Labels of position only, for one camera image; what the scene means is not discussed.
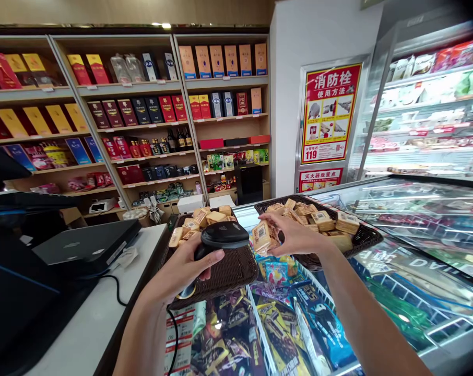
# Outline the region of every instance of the black laptop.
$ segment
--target black laptop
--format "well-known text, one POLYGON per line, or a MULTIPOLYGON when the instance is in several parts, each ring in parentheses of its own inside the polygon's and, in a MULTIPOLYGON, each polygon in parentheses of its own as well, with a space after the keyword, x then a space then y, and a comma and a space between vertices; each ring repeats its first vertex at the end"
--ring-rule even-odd
POLYGON ((110 268, 140 229, 139 221, 131 219, 63 231, 33 252, 67 277, 99 275, 110 268))

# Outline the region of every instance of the hand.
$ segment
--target hand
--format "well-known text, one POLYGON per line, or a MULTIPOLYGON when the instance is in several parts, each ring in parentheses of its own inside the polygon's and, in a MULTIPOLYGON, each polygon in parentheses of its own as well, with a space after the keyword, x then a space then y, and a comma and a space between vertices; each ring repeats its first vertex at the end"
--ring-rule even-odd
POLYGON ((146 285, 141 295, 170 303, 197 277, 201 280, 210 279, 210 267, 224 258, 224 251, 213 251, 203 259, 195 261, 194 253, 201 242, 200 233, 197 233, 180 246, 146 285))
POLYGON ((285 241, 280 247, 268 251, 268 254, 275 257, 286 254, 317 254, 328 250, 339 252, 327 236, 313 232, 292 219, 273 212, 261 214, 259 219, 268 220, 281 230, 285 236, 285 241))

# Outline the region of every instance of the white wall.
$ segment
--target white wall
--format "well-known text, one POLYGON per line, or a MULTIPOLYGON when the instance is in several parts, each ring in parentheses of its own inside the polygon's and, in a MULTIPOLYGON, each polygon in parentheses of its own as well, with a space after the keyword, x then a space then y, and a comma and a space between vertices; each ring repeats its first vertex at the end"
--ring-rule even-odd
POLYGON ((360 0, 277 1, 270 26, 273 197, 294 193, 300 67, 369 53, 383 4, 360 0))

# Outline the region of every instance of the fire hydrant instruction sign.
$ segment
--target fire hydrant instruction sign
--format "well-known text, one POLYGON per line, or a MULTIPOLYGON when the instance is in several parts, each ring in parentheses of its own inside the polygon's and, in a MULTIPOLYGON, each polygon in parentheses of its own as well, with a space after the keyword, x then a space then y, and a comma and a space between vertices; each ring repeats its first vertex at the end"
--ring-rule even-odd
POLYGON ((341 183, 342 168, 301 172, 299 192, 316 191, 341 183))
POLYGON ((306 74, 301 164, 346 157, 362 63, 306 74))

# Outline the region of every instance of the wicker basket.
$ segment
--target wicker basket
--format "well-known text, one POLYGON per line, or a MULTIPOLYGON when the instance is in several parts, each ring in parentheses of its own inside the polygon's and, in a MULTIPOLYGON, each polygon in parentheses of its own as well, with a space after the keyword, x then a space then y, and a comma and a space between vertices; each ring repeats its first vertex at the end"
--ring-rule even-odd
MULTIPOLYGON (((192 214, 180 215, 174 228, 182 226, 184 219, 188 217, 191 218, 192 214)), ((164 252, 165 256, 162 258, 162 265, 169 260, 174 251, 175 248, 169 248, 167 246, 164 252)), ((184 308, 199 301, 225 295, 257 279, 259 269, 249 245, 236 249, 226 249, 224 253, 225 255, 222 261, 212 267, 210 279, 207 281, 197 279, 195 282, 195 293, 188 299, 174 299, 170 305, 170 309, 184 308)))
MULTIPOLYGON (((266 211, 266 209, 269 206, 273 204, 280 203, 280 204, 285 205, 285 203, 287 202, 289 198, 296 202, 302 202, 307 205, 313 204, 318 210, 325 210, 332 219, 334 220, 337 219, 337 213, 334 210, 300 195, 291 195, 291 196, 277 198, 274 200, 269 200, 269 201, 254 205, 254 208, 257 210, 259 214, 262 214, 266 211)), ((370 248, 380 243, 381 241, 383 241, 383 237, 376 230, 366 226, 363 222, 360 222, 360 227, 357 233, 351 239, 351 241, 353 242, 353 249, 351 251, 344 253, 344 256, 347 259, 359 254, 360 252, 362 252, 363 250, 366 250, 367 248, 370 248)), ((294 255, 294 257, 306 269, 311 270, 312 272, 322 270, 322 264, 320 263, 320 260, 318 259, 318 257, 314 254, 294 255)))

